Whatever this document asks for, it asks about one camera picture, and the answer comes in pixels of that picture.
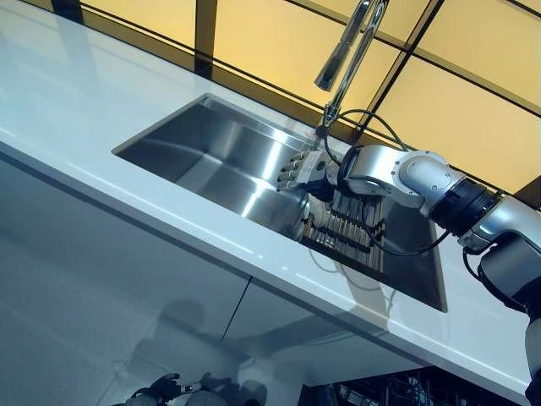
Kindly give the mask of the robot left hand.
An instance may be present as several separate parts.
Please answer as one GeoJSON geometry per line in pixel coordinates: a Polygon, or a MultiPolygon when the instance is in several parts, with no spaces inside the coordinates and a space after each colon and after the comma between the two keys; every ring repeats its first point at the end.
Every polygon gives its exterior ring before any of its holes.
{"type": "Polygon", "coordinates": [[[170,401],[183,395],[199,392],[203,386],[199,382],[182,384],[178,373],[167,374],[147,387],[143,394],[149,397],[155,405],[167,405],[170,401]]]}

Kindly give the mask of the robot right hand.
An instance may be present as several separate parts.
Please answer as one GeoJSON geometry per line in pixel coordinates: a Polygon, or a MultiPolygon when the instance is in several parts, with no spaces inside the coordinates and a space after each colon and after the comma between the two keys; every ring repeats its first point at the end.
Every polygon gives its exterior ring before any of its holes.
{"type": "Polygon", "coordinates": [[[299,152],[280,169],[276,189],[303,190],[324,203],[330,203],[335,196],[338,170],[339,165],[325,151],[299,152]]]}

